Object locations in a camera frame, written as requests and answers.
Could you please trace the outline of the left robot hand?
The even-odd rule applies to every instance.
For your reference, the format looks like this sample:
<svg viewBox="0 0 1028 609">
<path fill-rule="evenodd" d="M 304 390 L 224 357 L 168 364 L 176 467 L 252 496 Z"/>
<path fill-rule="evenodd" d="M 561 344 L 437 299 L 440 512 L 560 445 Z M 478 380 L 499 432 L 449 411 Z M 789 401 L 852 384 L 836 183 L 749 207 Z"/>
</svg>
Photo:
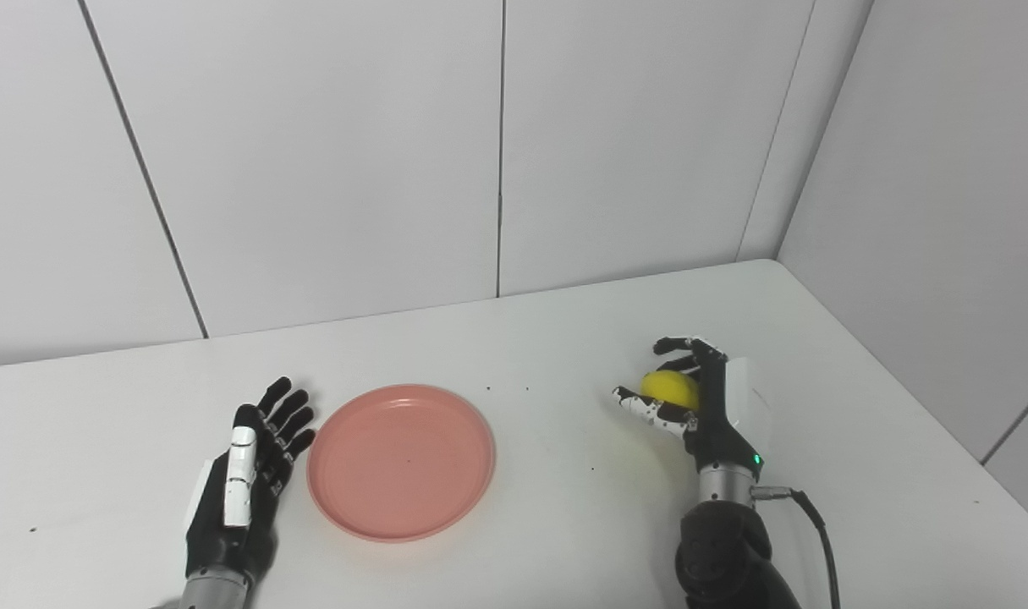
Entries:
<svg viewBox="0 0 1028 609">
<path fill-rule="evenodd" d="M 238 406 L 228 450 L 212 462 L 186 531 L 186 577 L 227 570 L 260 582 L 276 556 L 274 520 L 294 464 L 313 446 L 309 394 L 278 378 Z"/>
</svg>

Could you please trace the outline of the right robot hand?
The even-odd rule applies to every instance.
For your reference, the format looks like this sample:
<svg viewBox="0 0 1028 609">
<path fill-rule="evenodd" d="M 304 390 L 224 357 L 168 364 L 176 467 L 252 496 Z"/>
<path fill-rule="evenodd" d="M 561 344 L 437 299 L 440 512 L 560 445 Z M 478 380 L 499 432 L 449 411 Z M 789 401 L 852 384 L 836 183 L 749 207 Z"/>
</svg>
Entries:
<svg viewBox="0 0 1028 609">
<path fill-rule="evenodd" d="M 696 408 L 622 386 L 612 390 L 614 400 L 645 423 L 680 438 L 698 470 L 737 466 L 760 481 L 772 417 L 767 398 L 755 387 L 750 359 L 730 358 L 701 337 L 663 337 L 652 350 L 659 356 L 681 353 L 658 370 L 694 382 Z"/>
</svg>

